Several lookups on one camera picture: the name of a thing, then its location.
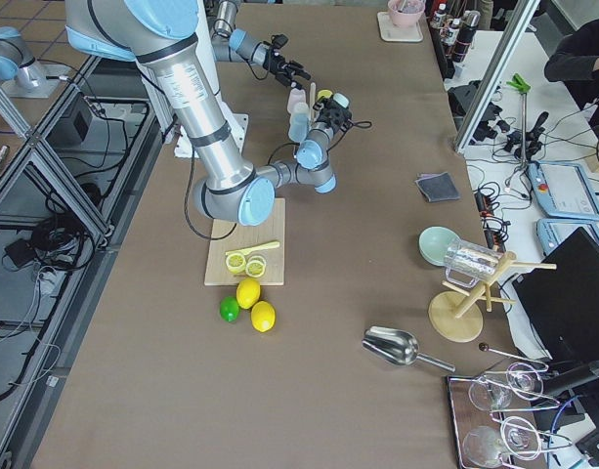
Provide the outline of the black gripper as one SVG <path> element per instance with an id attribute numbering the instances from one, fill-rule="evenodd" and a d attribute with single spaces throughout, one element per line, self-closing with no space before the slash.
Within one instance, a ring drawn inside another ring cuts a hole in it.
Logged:
<path id="1" fill-rule="evenodd" d="M 270 47 L 265 53 L 262 67 L 272 74 L 279 83 L 289 83 L 290 88 L 302 88 L 300 79 L 310 81 L 312 75 L 296 61 L 287 62 L 275 48 Z"/>
<path id="2" fill-rule="evenodd" d="M 343 108 L 332 97 L 317 102 L 317 122 L 313 124 L 313 133 L 321 132 L 333 137 L 338 131 L 346 132 L 352 127 L 352 113 L 349 108 Z"/>

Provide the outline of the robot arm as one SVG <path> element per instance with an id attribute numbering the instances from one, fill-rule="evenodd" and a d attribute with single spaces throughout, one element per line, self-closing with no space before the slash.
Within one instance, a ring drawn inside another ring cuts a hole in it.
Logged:
<path id="1" fill-rule="evenodd" d="M 220 63 L 244 63 L 257 80 L 267 77 L 288 89 L 302 90 L 312 75 L 299 62 L 286 58 L 281 49 L 288 43 L 283 33 L 260 40 L 236 26 L 236 17 L 244 1 L 205 1 L 214 58 Z"/>
<path id="2" fill-rule="evenodd" d="M 152 72 L 207 171 L 187 198 L 209 218 L 258 226 L 270 216 L 281 186 L 334 189 L 328 148 L 337 132 L 351 127 L 352 114 L 343 95 L 322 98 L 294 159 L 260 168 L 244 159 L 230 114 L 222 109 L 216 64 L 258 64 L 294 89 L 301 86 L 298 77 L 310 75 L 279 53 L 284 36 L 258 41 L 235 28 L 239 6 L 237 1 L 220 2 L 217 19 L 208 22 L 200 1 L 68 1 L 66 32 L 70 45 L 82 53 L 136 62 Z"/>

